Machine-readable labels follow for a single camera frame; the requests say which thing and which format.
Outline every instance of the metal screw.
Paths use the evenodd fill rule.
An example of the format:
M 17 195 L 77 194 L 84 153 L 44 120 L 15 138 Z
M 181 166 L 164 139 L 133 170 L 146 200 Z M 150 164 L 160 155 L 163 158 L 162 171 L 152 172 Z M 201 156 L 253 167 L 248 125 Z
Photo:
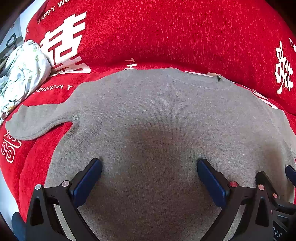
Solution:
M 41 184 L 37 184 L 36 186 L 35 186 L 35 189 L 36 190 L 39 190 L 41 188 Z
M 230 185 L 231 187 L 233 187 L 233 188 L 236 188 L 236 187 L 238 186 L 238 184 L 237 184 L 236 181 L 231 181 L 231 182 L 229 183 L 229 185 Z
M 264 190 L 264 186 L 263 186 L 262 184 L 259 184 L 259 185 L 258 185 L 258 188 L 259 188 L 261 191 Z
M 69 181 L 63 181 L 62 182 L 62 186 L 65 188 L 67 186 L 69 186 L 70 182 Z

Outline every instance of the red cushion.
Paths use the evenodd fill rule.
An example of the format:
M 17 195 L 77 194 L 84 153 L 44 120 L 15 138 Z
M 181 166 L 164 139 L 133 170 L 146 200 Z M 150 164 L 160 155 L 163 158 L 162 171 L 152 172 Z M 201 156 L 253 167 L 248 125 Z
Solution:
M 41 44 L 53 70 L 73 73 L 49 78 L 24 105 L 64 102 L 80 83 L 125 68 L 175 67 L 216 72 L 256 89 L 265 102 L 285 110 L 296 131 L 296 86 L 291 84 L 296 39 L 264 0 L 49 0 L 28 24 L 26 39 Z M 283 54 L 281 68 L 277 51 Z M 280 69 L 289 77 L 281 94 L 283 78 L 277 83 L 275 75 Z M 10 162 L 7 147 L 2 148 L 1 170 L 24 220 L 33 188 L 44 184 L 52 153 L 70 126 L 22 141 Z M 0 137 L 6 134 L 3 124 Z

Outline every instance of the white floral cloth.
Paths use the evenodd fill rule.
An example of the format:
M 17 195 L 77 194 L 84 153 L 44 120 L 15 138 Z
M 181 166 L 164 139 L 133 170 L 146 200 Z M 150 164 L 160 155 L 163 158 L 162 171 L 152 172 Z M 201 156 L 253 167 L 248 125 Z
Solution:
M 10 54 L 0 73 L 0 126 L 20 102 L 45 82 L 50 71 L 50 63 L 32 40 Z

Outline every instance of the printed logo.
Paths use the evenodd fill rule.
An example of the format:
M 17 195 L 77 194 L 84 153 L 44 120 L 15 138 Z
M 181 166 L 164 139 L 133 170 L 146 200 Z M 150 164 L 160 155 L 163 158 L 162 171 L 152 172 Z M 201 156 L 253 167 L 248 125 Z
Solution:
M 274 73 L 276 77 L 276 82 L 281 83 L 281 87 L 277 90 L 278 94 L 282 93 L 283 84 L 285 83 L 285 88 L 293 88 L 293 82 L 291 81 L 291 75 L 293 74 L 293 69 L 290 67 L 290 63 L 283 54 L 283 47 L 281 45 L 281 41 L 279 42 L 280 47 L 276 48 L 276 56 L 279 62 L 276 64 L 276 71 Z
M 296 52 L 296 45 L 293 43 L 292 39 L 289 38 L 289 40 L 290 40 L 290 45 L 291 45 L 291 47 L 292 47 L 293 50 Z
M 75 14 L 64 20 L 64 23 L 54 31 L 48 31 L 40 42 L 41 51 L 52 66 L 51 76 L 67 73 L 90 73 L 91 69 L 82 62 L 77 54 L 82 33 L 85 29 L 86 12 Z
M 1 147 L 1 153 L 6 157 L 6 160 L 9 163 L 12 163 L 15 158 L 15 148 L 20 148 L 22 145 L 22 142 L 14 139 L 9 131 L 7 131 L 6 135 L 3 137 L 3 143 Z

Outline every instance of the sweater sleeve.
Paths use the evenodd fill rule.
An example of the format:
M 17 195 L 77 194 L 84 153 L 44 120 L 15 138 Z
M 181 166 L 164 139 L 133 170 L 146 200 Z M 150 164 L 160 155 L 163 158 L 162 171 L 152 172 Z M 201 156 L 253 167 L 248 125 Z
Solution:
M 44 104 L 27 107 L 21 105 L 19 110 L 6 122 L 5 128 L 13 138 L 18 140 L 33 140 L 55 126 L 71 121 L 71 108 L 65 110 L 64 103 Z

